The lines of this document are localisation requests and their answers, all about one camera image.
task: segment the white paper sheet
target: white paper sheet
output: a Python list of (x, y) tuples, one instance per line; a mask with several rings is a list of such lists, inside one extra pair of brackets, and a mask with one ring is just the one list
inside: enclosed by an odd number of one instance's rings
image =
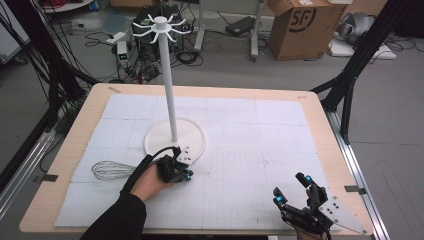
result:
[[(300, 103), (175, 97), (175, 106), (177, 117), (202, 127), (206, 149), (190, 167), (192, 181), (146, 203), (145, 228), (288, 229), (273, 203), (273, 189), (279, 187), (289, 204), (303, 208), (307, 197), (296, 173), (327, 186)], [(148, 129), (167, 114), (163, 96), (111, 96), (75, 170), (56, 226), (89, 226), (116, 201), (125, 180), (97, 180), (91, 166), (103, 160), (136, 166), (146, 155)]]

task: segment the round white base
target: round white base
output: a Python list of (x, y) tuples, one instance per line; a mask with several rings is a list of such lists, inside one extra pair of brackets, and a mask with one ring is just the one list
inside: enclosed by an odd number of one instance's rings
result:
[[(178, 146), (181, 150), (189, 147), (190, 157), (194, 162), (205, 150), (205, 134), (200, 126), (191, 120), (177, 118), (176, 121), (178, 141), (172, 141), (171, 125), (169, 120), (159, 122), (150, 128), (149, 132), (146, 134), (146, 138), (144, 139), (144, 148), (146, 153), (153, 155), (159, 150), (169, 146)], [(172, 151), (168, 150), (158, 155), (157, 158), (165, 156), (166, 154), (173, 156)]]

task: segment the robotic hand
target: robotic hand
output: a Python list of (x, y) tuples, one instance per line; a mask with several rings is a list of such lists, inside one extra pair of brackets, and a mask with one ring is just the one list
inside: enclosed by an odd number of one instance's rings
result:
[(331, 239), (329, 229), (333, 222), (319, 211), (319, 207), (328, 200), (325, 188), (319, 187), (310, 176), (304, 176), (303, 173), (296, 174), (296, 178), (305, 188), (309, 187), (310, 195), (306, 201), (309, 208), (300, 210), (288, 205), (280, 189), (275, 188), (274, 203), (280, 209), (281, 218), (293, 227), (319, 235), (326, 233)]
[[(166, 150), (172, 150), (174, 156), (170, 157), (168, 155), (165, 155), (164, 157), (161, 157), (158, 160), (153, 161), (160, 153)], [(193, 172), (187, 169), (188, 168), (187, 164), (177, 161), (178, 159), (181, 158), (180, 155), (182, 154), (181, 154), (181, 149), (179, 147), (167, 147), (160, 150), (153, 156), (147, 155), (141, 161), (141, 163), (135, 168), (134, 172), (129, 176), (127, 182), (122, 188), (122, 192), (129, 193), (131, 189), (133, 188), (137, 179), (152, 164), (157, 164), (159, 174), (162, 180), (166, 183), (171, 183), (171, 182), (176, 183), (176, 182), (181, 182), (183, 180), (190, 181), (191, 176), (193, 175)]]

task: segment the shelf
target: shelf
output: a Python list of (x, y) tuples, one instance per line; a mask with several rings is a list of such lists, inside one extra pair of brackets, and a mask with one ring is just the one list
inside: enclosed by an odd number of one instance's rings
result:
[(74, 9), (77, 9), (77, 8), (80, 8), (80, 7), (84, 7), (88, 4), (90, 4), (91, 2), (93, 2), (93, 0), (83, 0), (82, 3), (66, 3), (62, 7), (55, 8), (54, 10), (50, 9), (50, 8), (43, 8), (42, 6), (41, 6), (41, 8), (45, 9), (46, 13), (66, 12), (66, 11), (74, 10)]

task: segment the black sleeve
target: black sleeve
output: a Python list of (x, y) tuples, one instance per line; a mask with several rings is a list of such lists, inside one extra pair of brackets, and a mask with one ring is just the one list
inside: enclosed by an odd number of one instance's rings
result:
[(118, 201), (91, 225), (82, 240), (139, 240), (146, 220), (146, 205), (140, 198), (121, 191)]

